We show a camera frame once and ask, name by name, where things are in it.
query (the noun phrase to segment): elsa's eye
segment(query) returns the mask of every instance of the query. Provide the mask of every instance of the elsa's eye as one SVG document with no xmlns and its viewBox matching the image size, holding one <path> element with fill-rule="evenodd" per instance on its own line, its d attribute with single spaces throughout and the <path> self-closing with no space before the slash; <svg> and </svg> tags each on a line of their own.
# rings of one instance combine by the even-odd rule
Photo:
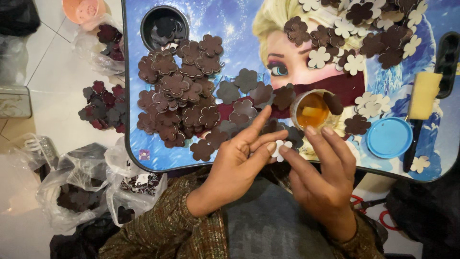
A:
<svg viewBox="0 0 460 259">
<path fill-rule="evenodd" d="M 275 65 L 271 68 L 271 74 L 276 77 L 285 76 L 288 74 L 287 70 L 285 65 Z"/>
</svg>

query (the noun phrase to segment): blue lid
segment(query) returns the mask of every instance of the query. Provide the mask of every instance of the blue lid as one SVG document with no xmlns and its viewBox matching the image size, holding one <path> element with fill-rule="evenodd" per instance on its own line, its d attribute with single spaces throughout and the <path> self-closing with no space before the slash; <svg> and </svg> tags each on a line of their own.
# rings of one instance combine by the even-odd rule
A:
<svg viewBox="0 0 460 259">
<path fill-rule="evenodd" d="M 412 143 L 412 128 L 405 120 L 390 117 L 372 123 L 367 134 L 367 146 L 376 156 L 385 159 L 398 157 Z"/>
</svg>

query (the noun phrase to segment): sleeve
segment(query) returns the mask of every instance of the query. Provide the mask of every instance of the sleeve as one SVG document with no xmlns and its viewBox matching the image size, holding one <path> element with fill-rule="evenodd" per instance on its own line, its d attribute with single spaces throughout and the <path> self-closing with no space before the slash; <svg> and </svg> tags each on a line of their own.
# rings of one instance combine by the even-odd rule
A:
<svg viewBox="0 0 460 259">
<path fill-rule="evenodd" d="M 337 258 L 354 258 L 354 259 L 385 259 L 378 251 L 375 245 L 375 234 L 369 224 L 360 216 L 356 215 L 356 234 L 347 242 L 337 242 L 332 238 L 329 240 L 335 246 Z"/>
<path fill-rule="evenodd" d="M 100 259 L 174 257 L 202 222 L 190 214 L 186 200 L 198 187 L 195 175 L 172 179 L 153 209 L 125 224 L 99 250 Z"/>
</svg>

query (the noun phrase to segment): sponge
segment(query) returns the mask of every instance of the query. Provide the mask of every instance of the sponge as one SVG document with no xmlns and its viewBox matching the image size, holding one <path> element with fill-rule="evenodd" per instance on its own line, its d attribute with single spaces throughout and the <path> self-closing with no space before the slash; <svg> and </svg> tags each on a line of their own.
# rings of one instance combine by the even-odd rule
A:
<svg viewBox="0 0 460 259">
<path fill-rule="evenodd" d="M 415 77 L 409 106 L 409 119 L 427 120 L 433 111 L 433 102 L 439 93 L 443 75 L 420 72 Z"/>
</svg>

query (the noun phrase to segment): hand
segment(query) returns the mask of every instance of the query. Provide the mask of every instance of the hand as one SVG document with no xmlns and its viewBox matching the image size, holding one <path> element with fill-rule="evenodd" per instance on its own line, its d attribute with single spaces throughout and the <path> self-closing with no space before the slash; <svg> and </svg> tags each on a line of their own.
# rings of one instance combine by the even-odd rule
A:
<svg viewBox="0 0 460 259">
<path fill-rule="evenodd" d="M 267 163 L 273 162 L 271 154 L 276 149 L 275 141 L 287 138 L 288 131 L 259 136 L 270 115 L 271 107 L 266 106 L 251 126 L 222 143 L 208 178 L 187 197 L 187 208 L 192 215 L 208 215 L 241 198 L 260 170 Z"/>
<path fill-rule="evenodd" d="M 334 239 L 348 241 L 356 233 L 350 208 L 356 158 L 330 127 L 324 127 L 321 135 L 308 126 L 305 136 L 321 162 L 321 174 L 294 150 L 279 150 L 292 166 L 289 179 L 294 198 Z"/>
</svg>

